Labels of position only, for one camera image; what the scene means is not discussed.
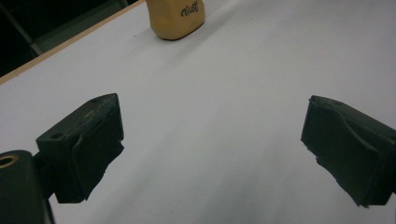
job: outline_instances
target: tan bottle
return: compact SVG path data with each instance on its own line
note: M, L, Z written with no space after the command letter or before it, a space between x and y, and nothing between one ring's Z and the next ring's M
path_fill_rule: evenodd
M177 40L205 21L202 0L146 0L152 30L162 39Z

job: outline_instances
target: screw hole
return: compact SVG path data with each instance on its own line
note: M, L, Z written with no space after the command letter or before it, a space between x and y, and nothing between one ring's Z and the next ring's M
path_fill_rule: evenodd
M17 155L9 155L9 156L5 156L5 157L0 158L0 169L6 168L6 167L12 165L17 160L18 160L18 156Z
M58 139L58 138L60 138L60 137L62 137L62 136L64 136L62 133L55 133L55 134L53 134L50 138L52 138L52 139Z

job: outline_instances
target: bottle label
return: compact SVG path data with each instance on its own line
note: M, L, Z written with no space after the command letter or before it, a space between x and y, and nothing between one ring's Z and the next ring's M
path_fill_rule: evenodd
M198 0L195 0L191 6L186 6L180 12L181 17L190 15L191 13L198 12Z

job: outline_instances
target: table edge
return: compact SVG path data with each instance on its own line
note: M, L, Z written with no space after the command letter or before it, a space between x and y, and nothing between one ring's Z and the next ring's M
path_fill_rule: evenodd
M88 28L87 30L79 33L78 35L73 36L72 38L64 41L62 44L56 46L53 49L50 49L49 51L43 53L42 55L34 58L33 60L29 61L28 63L25 63L23 65L21 65L20 67L14 69L13 71L5 74L4 76L0 77L0 85L6 83L7 81L10 81L12 78L17 77L18 75L20 75L21 73L23 73L24 71L36 66L37 64L45 61L46 59L48 59L50 56L56 54L57 52L61 51L62 49L67 48L69 45L75 43L76 41L80 40L82 37L92 33L93 31L99 29L100 27L102 27L103 25L105 25L106 23L115 20L118 16L124 14L125 12L133 9L134 7L139 6L140 4L146 2L146 0L138 0L137 2L134 2L133 4L129 5L126 8L123 8L122 10L116 12L115 14L111 15L110 17L99 21L98 23L96 23L94 26Z

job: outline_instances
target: white surface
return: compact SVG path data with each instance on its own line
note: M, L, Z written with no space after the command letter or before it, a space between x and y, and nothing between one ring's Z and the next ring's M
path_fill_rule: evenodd
M2 151L89 99L120 97L122 154L57 223L395 223L357 207L300 141L312 94L396 128L393 0L205 1L176 42L143 4L0 86Z

